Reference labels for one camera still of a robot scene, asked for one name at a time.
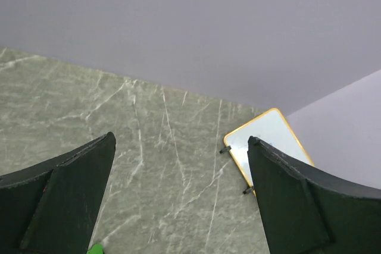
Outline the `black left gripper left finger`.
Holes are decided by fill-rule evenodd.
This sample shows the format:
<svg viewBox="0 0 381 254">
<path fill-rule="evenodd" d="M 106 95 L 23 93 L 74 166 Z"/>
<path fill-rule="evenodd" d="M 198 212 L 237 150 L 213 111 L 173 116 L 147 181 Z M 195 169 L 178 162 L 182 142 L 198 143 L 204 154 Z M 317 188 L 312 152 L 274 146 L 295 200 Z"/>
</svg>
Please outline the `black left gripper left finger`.
<svg viewBox="0 0 381 254">
<path fill-rule="evenodd" d="M 115 156 L 109 132 L 1 176 L 1 253 L 86 253 Z"/>
</svg>

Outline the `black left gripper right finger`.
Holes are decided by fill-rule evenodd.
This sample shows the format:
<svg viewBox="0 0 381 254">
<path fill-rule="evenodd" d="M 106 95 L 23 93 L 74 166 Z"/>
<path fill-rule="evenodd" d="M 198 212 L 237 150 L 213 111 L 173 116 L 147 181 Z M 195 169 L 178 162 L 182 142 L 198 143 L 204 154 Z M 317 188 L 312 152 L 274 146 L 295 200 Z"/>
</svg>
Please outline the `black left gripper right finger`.
<svg viewBox="0 0 381 254">
<path fill-rule="evenodd" d="M 326 173 L 248 139 L 270 253 L 380 253 L 380 190 Z"/>
</svg>

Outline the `green whiteboard eraser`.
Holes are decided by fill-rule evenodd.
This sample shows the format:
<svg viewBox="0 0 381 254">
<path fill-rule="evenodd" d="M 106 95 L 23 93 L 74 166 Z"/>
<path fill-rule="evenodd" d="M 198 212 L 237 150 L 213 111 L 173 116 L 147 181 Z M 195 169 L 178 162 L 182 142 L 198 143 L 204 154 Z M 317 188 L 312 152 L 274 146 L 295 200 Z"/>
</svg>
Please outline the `green whiteboard eraser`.
<svg viewBox="0 0 381 254">
<path fill-rule="evenodd" d="M 102 244 L 96 243 L 92 245 L 86 254 L 104 254 L 104 248 Z"/>
</svg>

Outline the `yellow framed whiteboard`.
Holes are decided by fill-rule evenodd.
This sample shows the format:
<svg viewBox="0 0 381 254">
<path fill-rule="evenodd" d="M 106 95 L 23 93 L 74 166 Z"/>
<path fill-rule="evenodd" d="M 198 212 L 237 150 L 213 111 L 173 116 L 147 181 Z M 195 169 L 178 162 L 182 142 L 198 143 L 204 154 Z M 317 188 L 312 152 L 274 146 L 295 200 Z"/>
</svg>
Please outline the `yellow framed whiteboard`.
<svg viewBox="0 0 381 254">
<path fill-rule="evenodd" d="M 314 163 L 301 145 L 286 118 L 277 108 L 269 109 L 225 135 L 220 153 L 229 153 L 247 182 L 243 194 L 254 193 L 248 162 L 248 139 L 257 137 L 283 153 L 313 166 Z"/>
</svg>

